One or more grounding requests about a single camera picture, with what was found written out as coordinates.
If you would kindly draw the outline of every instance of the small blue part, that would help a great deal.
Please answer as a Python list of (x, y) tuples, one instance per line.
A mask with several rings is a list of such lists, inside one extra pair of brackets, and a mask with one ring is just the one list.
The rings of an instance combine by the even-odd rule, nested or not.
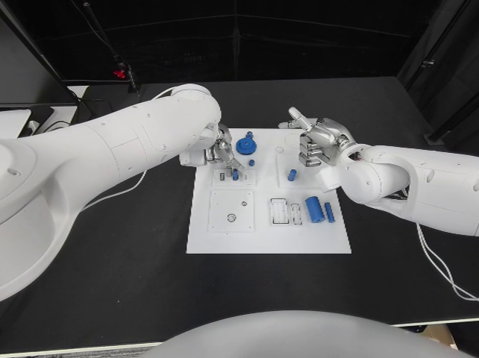
[(294, 176), (296, 176), (296, 170), (291, 169), (290, 173), (287, 174), (287, 181), (293, 181), (294, 180)]
[(248, 131), (247, 136), (235, 142), (235, 150), (241, 155), (250, 155), (255, 151), (257, 145), (251, 138), (253, 134)]
[(319, 205), (317, 197), (310, 196), (306, 199), (306, 207), (307, 207), (307, 213), (312, 222), (322, 222), (325, 220), (325, 217), (323, 217), (322, 206)]
[(325, 203), (323, 204), (323, 208), (325, 208), (325, 213), (327, 214), (327, 222), (333, 222), (333, 215), (332, 215), (332, 210), (330, 210), (330, 204)]

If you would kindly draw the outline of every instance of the black table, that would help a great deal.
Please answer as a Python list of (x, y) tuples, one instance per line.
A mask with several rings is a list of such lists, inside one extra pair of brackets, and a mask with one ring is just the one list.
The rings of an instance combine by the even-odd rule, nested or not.
[[(425, 148), (428, 127), (395, 78), (204, 85), (231, 128), (274, 128), (296, 106), (339, 121), (359, 143)], [(143, 86), (142, 100), (169, 86)], [(84, 97), (114, 109), (137, 102), (126, 86), (91, 87)], [(91, 104), (104, 114), (106, 104)], [(388, 324), (479, 318), (479, 303), (454, 296), (425, 261), (414, 224), (356, 205), (340, 190), (350, 255), (185, 254), (193, 170), (170, 160), (132, 192), (80, 214), (47, 271), (0, 303), (0, 354), (160, 342), (268, 310), (329, 311)], [(479, 238), (428, 228), (424, 235), (457, 283), (479, 295)]]

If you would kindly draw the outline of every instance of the blue object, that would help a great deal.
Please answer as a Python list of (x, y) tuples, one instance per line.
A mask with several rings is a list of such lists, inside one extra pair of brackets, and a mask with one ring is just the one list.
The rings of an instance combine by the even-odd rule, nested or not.
[(287, 181), (293, 181), (294, 180), (294, 176), (296, 176), (296, 170), (291, 169), (290, 173), (287, 174)]
[(323, 204), (323, 208), (325, 208), (325, 214), (327, 214), (327, 222), (333, 222), (333, 215), (332, 215), (332, 210), (330, 210), (330, 204), (325, 203)]
[(253, 134), (248, 131), (247, 136), (235, 142), (235, 150), (241, 155), (250, 155), (255, 151), (257, 145), (251, 138)]
[(312, 222), (322, 222), (325, 220), (322, 206), (319, 205), (317, 197), (310, 196), (306, 199), (306, 207), (309, 212), (309, 218)]

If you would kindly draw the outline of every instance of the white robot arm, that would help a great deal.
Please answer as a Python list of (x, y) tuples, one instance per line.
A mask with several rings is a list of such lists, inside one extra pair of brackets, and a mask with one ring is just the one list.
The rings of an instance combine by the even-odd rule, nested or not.
[(45, 270), (85, 203), (179, 155), (186, 166), (232, 157), (218, 103), (198, 85), (87, 123), (0, 139), (0, 301)]
[[(306, 119), (290, 108), (284, 128), (302, 128), (300, 163), (325, 167), (323, 192), (339, 186), (349, 199), (448, 233), (479, 236), (479, 158), (358, 144), (330, 119)], [(407, 196), (391, 196), (407, 190)]]

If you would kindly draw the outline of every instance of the desk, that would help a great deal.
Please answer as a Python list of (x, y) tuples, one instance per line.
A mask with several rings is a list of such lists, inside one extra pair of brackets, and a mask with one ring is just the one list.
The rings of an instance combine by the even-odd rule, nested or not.
[[(395, 78), (204, 85), (231, 128), (274, 128), (294, 106), (342, 123), (359, 143), (425, 148), (428, 127)], [(142, 99), (169, 86), (143, 86)], [(114, 109), (137, 101), (126, 86), (90, 87), (84, 97)], [(479, 304), (456, 297), (430, 267), (414, 224), (356, 205), (340, 190), (352, 254), (185, 254), (192, 180), (193, 168), (170, 160), (132, 192), (80, 214), (47, 271), (0, 303), (0, 354), (160, 342), (270, 310), (329, 311), (398, 325), (479, 319)], [(424, 235), (459, 285), (479, 295), (479, 238), (428, 228)]]

